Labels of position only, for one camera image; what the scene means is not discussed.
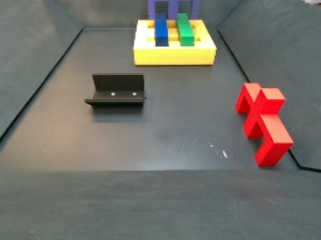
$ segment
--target yellow block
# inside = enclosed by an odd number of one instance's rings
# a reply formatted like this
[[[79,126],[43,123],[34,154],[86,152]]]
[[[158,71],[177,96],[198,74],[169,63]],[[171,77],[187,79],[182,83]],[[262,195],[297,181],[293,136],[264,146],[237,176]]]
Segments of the yellow block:
[[[215,44],[202,20],[190,20],[195,42],[182,47],[175,29],[175,20],[169,20],[170,46],[155,47],[154,20],[139,20],[134,41],[135,65],[213,65]]]

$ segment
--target black bracket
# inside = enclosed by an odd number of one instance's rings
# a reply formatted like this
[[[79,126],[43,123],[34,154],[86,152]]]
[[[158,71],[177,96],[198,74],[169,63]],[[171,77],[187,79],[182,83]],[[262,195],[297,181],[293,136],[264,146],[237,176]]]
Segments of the black bracket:
[[[143,105],[143,74],[92,74],[95,93],[86,99],[91,106]]]

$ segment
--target purple block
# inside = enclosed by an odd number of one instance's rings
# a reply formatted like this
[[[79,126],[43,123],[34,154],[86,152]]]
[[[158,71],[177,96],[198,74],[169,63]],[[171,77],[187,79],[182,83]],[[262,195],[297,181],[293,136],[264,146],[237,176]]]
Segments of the purple block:
[[[199,0],[149,0],[149,19],[155,20],[155,2],[169,2],[169,19],[177,20],[181,1],[190,2],[190,18],[198,19]]]

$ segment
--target green block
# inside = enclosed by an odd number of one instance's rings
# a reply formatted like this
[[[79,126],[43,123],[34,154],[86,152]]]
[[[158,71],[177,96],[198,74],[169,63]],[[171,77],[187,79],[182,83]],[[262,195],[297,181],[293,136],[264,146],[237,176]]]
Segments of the green block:
[[[178,13],[177,31],[179,36],[181,46],[194,46],[194,32],[191,23],[186,13]]]

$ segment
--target red l-shaped block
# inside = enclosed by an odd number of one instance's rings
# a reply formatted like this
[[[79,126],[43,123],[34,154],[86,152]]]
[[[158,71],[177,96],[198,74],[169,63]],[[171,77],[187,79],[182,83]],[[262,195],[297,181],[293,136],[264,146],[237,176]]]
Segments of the red l-shaped block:
[[[249,115],[244,125],[248,138],[265,138],[254,156],[261,167],[274,166],[293,145],[278,117],[285,100],[278,88],[261,88],[258,83],[245,83],[237,99],[236,111]]]

